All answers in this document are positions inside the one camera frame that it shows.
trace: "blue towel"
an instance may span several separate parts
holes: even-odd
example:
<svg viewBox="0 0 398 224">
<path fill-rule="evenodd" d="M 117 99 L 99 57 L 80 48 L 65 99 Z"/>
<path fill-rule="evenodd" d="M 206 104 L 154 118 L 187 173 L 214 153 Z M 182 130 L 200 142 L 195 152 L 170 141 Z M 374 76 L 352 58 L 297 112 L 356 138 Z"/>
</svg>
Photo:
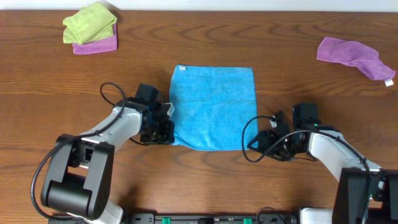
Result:
<svg viewBox="0 0 398 224">
<path fill-rule="evenodd" d="M 257 116 L 253 70 L 177 65 L 170 102 L 175 107 L 173 145 L 204 151 L 241 150 L 243 127 Z M 255 120 L 246 129 L 245 144 L 257 133 Z"/>
</svg>

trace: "folded cloth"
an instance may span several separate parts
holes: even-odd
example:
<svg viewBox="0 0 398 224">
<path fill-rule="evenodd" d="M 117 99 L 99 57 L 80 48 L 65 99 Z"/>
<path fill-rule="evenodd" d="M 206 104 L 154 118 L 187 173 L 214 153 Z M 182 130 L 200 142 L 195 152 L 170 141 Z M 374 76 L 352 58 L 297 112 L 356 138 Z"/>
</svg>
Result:
<svg viewBox="0 0 398 224">
<path fill-rule="evenodd" d="M 325 37 L 319 45 L 317 59 L 357 67 L 371 80 L 387 80 L 396 74 L 380 61 L 377 50 L 357 41 Z"/>
<path fill-rule="evenodd" d="M 83 44 L 110 37 L 113 35 L 112 25 L 116 20 L 101 3 L 93 3 L 63 20 L 63 25 L 67 26 L 63 32 L 63 42 Z"/>
<path fill-rule="evenodd" d="M 82 45 L 73 44 L 73 53 L 77 55 L 109 52 L 118 49 L 118 33 L 116 24 L 113 24 L 114 35 L 102 40 L 92 41 Z"/>
<path fill-rule="evenodd" d="M 174 145 L 204 151 L 242 149 L 243 127 L 257 116 L 253 70 L 177 65 L 170 102 L 175 107 Z M 245 143 L 257 133 L 254 120 L 246 129 Z"/>
</svg>

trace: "purple cloth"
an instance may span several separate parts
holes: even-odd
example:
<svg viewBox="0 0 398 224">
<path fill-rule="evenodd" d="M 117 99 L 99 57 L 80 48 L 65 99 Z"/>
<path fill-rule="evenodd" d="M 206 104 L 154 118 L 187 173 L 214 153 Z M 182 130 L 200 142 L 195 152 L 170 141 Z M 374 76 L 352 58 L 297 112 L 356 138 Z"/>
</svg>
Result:
<svg viewBox="0 0 398 224">
<path fill-rule="evenodd" d="M 380 61 L 377 50 L 357 41 L 325 37 L 319 45 L 317 59 L 357 67 L 371 80 L 386 80 L 396 74 Z"/>
<path fill-rule="evenodd" d="M 73 44 L 73 53 L 82 55 L 116 50 L 118 48 L 118 32 L 116 30 L 116 24 L 113 24 L 113 34 L 113 36 L 102 40 L 96 40 L 81 45 Z"/>
</svg>

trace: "green towel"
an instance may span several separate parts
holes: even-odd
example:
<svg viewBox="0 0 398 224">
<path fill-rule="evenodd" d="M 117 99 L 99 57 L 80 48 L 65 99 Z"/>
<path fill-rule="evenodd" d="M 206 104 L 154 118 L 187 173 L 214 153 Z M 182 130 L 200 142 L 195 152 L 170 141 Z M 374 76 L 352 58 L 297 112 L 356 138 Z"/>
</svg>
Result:
<svg viewBox="0 0 398 224">
<path fill-rule="evenodd" d="M 73 16 L 66 17 L 63 25 L 63 43 L 84 44 L 94 40 L 101 40 L 113 35 L 112 25 L 117 18 L 101 3 L 96 2 L 80 9 Z"/>
</svg>

